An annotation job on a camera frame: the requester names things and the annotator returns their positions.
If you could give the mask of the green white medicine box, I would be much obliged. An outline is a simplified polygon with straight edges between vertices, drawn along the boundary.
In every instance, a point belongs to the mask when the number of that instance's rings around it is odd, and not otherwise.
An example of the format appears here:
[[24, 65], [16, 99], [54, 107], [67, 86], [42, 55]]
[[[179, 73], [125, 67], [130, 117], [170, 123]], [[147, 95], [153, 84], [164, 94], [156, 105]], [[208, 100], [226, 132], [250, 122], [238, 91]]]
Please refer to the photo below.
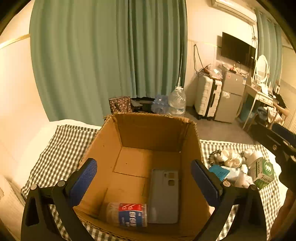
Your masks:
[[263, 157], [258, 158], [252, 163], [248, 174], [259, 190], [269, 185], [275, 178], [272, 163]]

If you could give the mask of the blue card packet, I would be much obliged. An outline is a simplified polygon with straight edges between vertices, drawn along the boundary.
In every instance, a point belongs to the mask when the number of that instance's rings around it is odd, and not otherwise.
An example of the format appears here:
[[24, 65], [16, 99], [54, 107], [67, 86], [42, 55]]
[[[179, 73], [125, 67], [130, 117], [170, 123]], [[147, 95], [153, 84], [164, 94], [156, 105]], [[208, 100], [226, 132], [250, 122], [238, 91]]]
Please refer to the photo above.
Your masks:
[[209, 172], [215, 174], [220, 181], [225, 180], [227, 175], [230, 173], [229, 170], [222, 168], [219, 165], [213, 165], [208, 170]]

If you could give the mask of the wooden chair with clothes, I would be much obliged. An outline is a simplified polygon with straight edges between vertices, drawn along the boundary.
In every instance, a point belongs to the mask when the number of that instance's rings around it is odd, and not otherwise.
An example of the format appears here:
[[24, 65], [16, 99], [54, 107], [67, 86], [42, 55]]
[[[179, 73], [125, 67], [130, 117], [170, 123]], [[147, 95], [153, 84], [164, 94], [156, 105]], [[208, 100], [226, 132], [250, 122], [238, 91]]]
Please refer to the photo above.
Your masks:
[[263, 121], [263, 125], [271, 130], [275, 124], [283, 126], [290, 111], [274, 102], [272, 107], [259, 107], [256, 113], [259, 119]]

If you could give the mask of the white plastic bottle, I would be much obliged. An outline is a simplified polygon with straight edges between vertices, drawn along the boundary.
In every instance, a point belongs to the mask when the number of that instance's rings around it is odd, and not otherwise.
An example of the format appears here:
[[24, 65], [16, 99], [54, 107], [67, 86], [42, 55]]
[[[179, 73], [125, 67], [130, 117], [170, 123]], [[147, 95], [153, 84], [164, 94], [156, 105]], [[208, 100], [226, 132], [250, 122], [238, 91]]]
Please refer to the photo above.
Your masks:
[[245, 158], [245, 164], [249, 167], [251, 166], [257, 159], [263, 158], [263, 153], [261, 151], [253, 151], [251, 149], [244, 150], [243, 157]]

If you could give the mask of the small silver fridge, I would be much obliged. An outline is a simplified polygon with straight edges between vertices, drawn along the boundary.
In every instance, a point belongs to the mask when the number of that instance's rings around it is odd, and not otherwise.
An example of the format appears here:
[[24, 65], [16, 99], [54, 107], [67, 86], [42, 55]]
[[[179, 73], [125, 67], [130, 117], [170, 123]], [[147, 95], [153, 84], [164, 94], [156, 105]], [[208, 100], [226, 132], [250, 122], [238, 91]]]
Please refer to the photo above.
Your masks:
[[222, 90], [215, 113], [215, 120], [233, 123], [244, 94], [246, 80], [229, 70], [223, 72]]

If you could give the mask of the oval white vanity mirror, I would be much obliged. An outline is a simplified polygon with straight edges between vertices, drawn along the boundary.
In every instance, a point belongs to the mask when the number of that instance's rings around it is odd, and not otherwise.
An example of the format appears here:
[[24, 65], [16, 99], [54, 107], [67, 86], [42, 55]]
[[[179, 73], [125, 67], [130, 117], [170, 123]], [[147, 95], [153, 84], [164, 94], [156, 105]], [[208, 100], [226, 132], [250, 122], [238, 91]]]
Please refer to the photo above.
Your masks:
[[255, 69], [253, 78], [256, 83], [265, 84], [269, 78], [270, 67], [267, 58], [264, 55], [260, 55], [255, 62]]

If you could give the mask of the clear jar blue label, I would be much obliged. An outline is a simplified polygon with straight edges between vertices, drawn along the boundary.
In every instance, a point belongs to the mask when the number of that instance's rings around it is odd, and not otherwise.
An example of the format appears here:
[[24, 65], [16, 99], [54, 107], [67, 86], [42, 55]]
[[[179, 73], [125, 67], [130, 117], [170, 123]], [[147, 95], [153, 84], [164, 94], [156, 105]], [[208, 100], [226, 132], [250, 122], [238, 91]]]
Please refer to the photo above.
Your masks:
[[106, 209], [109, 224], [122, 227], [147, 227], [147, 205], [141, 203], [109, 203]]

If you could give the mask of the grey phone case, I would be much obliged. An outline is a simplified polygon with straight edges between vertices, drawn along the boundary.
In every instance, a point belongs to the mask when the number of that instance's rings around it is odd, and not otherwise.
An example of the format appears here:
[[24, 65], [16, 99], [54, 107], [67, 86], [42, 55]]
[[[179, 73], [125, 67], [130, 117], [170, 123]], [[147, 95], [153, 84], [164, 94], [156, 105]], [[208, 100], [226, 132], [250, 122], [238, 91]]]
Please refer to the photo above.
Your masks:
[[179, 219], [179, 174], [153, 169], [147, 204], [147, 222], [175, 224]]

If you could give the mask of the white hard-shell suitcase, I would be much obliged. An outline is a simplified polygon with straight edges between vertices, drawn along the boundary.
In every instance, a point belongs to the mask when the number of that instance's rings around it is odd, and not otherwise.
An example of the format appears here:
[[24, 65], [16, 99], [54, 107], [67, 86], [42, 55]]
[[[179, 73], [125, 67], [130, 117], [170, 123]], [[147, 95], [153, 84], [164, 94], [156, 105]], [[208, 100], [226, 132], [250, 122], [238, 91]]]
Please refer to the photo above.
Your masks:
[[220, 99], [222, 81], [208, 76], [198, 77], [194, 108], [198, 116], [213, 118]]

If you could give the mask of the green window curtain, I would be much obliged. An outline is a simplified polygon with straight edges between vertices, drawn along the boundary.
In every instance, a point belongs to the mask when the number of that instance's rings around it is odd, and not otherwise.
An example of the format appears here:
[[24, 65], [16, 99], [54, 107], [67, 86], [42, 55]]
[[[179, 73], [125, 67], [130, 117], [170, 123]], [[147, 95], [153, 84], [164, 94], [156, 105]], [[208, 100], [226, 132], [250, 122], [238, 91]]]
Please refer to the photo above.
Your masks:
[[258, 55], [264, 55], [269, 65], [267, 85], [275, 88], [280, 81], [282, 68], [282, 40], [280, 25], [271, 21], [266, 14], [255, 10], [258, 29]]

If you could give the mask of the brown cardboard box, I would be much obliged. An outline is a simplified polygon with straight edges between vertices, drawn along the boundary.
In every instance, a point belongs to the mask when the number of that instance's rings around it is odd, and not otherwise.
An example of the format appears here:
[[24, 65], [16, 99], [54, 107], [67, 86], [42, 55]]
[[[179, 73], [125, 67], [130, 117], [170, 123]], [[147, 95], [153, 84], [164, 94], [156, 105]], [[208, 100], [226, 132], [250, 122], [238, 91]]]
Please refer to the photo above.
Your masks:
[[[210, 217], [209, 206], [191, 174], [201, 160], [196, 124], [188, 118], [158, 114], [109, 116], [81, 163], [97, 161], [97, 173], [80, 204], [78, 217], [93, 228], [123, 240], [193, 240]], [[178, 222], [146, 228], [121, 228], [106, 221], [110, 202], [147, 203], [153, 169], [180, 175]]]

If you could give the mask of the large clear water jug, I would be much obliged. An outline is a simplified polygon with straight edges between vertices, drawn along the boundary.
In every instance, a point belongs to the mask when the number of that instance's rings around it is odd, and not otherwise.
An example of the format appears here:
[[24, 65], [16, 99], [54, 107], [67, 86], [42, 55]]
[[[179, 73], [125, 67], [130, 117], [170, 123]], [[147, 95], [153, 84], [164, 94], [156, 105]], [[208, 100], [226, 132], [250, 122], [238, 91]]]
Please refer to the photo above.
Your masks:
[[183, 116], [186, 111], [186, 95], [181, 86], [176, 86], [168, 96], [169, 114]]

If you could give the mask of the white air conditioner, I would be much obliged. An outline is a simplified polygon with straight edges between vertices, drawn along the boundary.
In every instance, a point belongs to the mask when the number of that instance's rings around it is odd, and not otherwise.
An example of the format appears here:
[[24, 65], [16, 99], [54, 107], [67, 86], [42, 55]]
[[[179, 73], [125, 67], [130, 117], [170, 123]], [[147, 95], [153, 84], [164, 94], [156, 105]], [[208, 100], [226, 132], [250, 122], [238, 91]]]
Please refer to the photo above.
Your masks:
[[241, 5], [236, 1], [211, 0], [211, 5], [213, 8], [235, 16], [249, 25], [255, 25], [257, 23], [257, 17], [254, 11], [244, 4]]

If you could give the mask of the patterned brown bag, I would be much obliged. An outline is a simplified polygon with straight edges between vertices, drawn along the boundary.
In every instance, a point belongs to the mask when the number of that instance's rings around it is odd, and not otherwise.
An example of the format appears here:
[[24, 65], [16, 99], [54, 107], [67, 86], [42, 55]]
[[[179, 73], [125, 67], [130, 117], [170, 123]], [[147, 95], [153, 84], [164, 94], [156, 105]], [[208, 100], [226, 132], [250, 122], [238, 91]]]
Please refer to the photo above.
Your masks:
[[120, 96], [109, 99], [110, 111], [114, 113], [131, 113], [132, 104], [129, 96]]

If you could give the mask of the black wall television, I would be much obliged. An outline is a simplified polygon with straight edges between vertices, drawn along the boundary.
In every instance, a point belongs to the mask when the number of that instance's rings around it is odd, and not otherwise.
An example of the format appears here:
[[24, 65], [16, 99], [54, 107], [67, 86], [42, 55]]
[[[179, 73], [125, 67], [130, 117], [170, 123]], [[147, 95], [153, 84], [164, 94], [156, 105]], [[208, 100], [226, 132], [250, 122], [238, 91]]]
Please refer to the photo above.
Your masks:
[[221, 56], [250, 69], [254, 68], [255, 48], [225, 32], [222, 33]]

